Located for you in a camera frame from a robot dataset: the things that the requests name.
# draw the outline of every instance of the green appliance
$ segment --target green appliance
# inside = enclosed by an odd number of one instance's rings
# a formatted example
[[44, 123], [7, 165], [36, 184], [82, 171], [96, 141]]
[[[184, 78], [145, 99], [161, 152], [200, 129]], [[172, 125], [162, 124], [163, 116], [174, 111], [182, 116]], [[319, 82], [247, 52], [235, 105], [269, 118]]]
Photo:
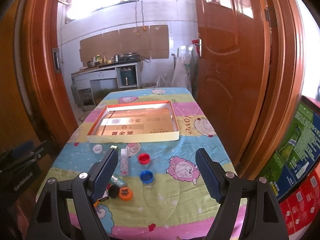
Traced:
[[121, 83], [123, 86], [130, 86], [137, 84], [136, 68], [122, 67], [120, 69]]

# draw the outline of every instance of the printed box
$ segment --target printed box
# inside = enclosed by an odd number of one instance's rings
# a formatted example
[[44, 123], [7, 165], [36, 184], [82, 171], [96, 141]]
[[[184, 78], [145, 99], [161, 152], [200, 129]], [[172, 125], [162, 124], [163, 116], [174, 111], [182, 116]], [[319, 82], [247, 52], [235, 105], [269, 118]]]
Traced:
[[302, 192], [301, 188], [298, 188], [287, 198], [287, 202], [291, 210], [294, 228], [297, 232], [310, 223], [308, 219], [306, 196]]
[[170, 101], [106, 106], [87, 134], [90, 143], [161, 142], [179, 139]]
[[294, 230], [294, 222], [291, 214], [291, 208], [289, 207], [287, 200], [284, 200], [280, 203], [280, 209], [284, 217], [285, 224], [287, 226], [288, 235], [290, 236], [293, 233], [295, 233], [295, 230]]
[[319, 211], [319, 178], [317, 174], [313, 171], [309, 176], [303, 181], [300, 186], [301, 192], [306, 196], [305, 209], [307, 212], [307, 224], [311, 223], [316, 217]]
[[279, 157], [278, 153], [275, 153], [271, 157], [259, 176], [265, 177], [268, 180], [277, 199], [280, 199], [286, 194], [296, 183], [294, 177], [284, 165], [284, 162]]
[[320, 155], [319, 130], [319, 115], [310, 107], [300, 103], [277, 150], [296, 181], [302, 180]]

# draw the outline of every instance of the orange bottle cap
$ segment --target orange bottle cap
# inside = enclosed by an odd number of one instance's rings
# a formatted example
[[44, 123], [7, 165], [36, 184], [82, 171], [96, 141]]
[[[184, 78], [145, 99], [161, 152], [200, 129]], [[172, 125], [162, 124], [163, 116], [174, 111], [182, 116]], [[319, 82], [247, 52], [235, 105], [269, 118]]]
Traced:
[[128, 201], [132, 199], [133, 192], [128, 187], [122, 187], [119, 191], [119, 198], [121, 198], [124, 201]]

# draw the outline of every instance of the plastic container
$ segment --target plastic container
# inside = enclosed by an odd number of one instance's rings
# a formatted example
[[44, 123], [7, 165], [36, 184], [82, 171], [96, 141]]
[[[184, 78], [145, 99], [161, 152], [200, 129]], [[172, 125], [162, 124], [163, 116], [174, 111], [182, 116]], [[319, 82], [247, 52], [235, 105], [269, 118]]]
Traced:
[[120, 187], [117, 185], [111, 185], [108, 189], [108, 196], [111, 198], [116, 198], [119, 195]]
[[133, 192], [131, 189], [129, 189], [128, 187], [123, 187], [120, 189], [119, 198], [121, 198], [124, 201], [128, 201], [132, 199], [132, 197], [133, 197]]
[[150, 83], [143, 83], [141, 85], [141, 88], [155, 88], [156, 87], [156, 83], [150, 82]]
[[101, 144], [96, 144], [96, 145], [92, 148], [92, 150], [94, 151], [94, 153], [99, 154], [99, 153], [102, 153], [103, 148], [102, 148], [102, 145], [101, 145]]
[[120, 188], [125, 187], [127, 185], [127, 183], [125, 181], [123, 181], [122, 179], [120, 179], [120, 178], [118, 178], [116, 176], [113, 176], [113, 175], [112, 175], [112, 177], [110, 179], [110, 182], [112, 184], [115, 184], [115, 185], [119, 186]]
[[150, 161], [151, 161], [150, 155], [147, 153], [141, 153], [138, 155], [138, 161], [141, 164], [146, 165], [146, 164], [150, 163]]
[[151, 182], [153, 182], [154, 180], [154, 176], [153, 173], [151, 171], [143, 171], [140, 173], [140, 180], [143, 183], [149, 184]]
[[120, 155], [120, 174], [127, 176], [129, 174], [129, 157], [127, 155], [127, 148], [121, 149]]

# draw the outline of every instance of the brown door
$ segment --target brown door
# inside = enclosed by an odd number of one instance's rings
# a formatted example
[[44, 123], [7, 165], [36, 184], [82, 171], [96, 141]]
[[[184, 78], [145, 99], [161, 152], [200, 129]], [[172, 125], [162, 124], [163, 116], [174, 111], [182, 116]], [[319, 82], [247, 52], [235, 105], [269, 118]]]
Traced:
[[259, 117], [268, 82], [265, 0], [196, 0], [201, 57], [197, 101], [234, 165]]
[[58, 0], [26, 0], [20, 39], [20, 57], [28, 96], [40, 124], [62, 148], [78, 127], [63, 76], [54, 64]]

